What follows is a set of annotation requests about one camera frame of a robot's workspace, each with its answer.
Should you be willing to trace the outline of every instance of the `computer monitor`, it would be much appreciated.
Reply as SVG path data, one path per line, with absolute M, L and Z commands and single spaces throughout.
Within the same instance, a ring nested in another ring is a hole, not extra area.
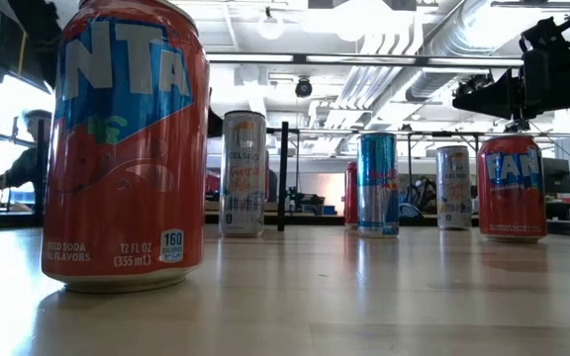
M 569 161 L 566 159 L 542 158 L 542 175 L 547 193 L 570 193 Z

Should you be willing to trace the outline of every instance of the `red soda can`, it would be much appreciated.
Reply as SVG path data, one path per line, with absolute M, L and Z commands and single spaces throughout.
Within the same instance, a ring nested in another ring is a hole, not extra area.
M 203 257 L 209 63 L 163 0 L 83 0 L 63 30 L 43 272 L 82 292 L 182 281 Z
M 357 163 L 349 162 L 344 172 L 344 225 L 357 228 Z
M 488 239 L 546 236 L 541 151 L 527 134 L 488 139 L 477 154 L 479 222 Z

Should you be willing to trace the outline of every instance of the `wooden table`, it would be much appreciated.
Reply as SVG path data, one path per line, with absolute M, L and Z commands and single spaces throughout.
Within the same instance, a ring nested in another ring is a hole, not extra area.
M 207 226 L 184 283 L 100 296 L 41 274 L 40 233 L 0 232 L 0 355 L 570 355 L 570 237 Z

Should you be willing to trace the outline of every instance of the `blue and silver can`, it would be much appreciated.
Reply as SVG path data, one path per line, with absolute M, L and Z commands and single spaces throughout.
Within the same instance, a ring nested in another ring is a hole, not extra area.
M 400 199 L 394 134 L 367 133 L 360 137 L 357 193 L 359 234 L 397 237 Z

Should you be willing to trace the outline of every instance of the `security camera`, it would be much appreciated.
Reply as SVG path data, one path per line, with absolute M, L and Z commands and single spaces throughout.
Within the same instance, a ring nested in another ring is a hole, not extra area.
M 296 96 L 299 98 L 307 98 L 312 95 L 312 83 L 310 83 L 309 78 L 299 78 L 298 84 L 296 84 Z

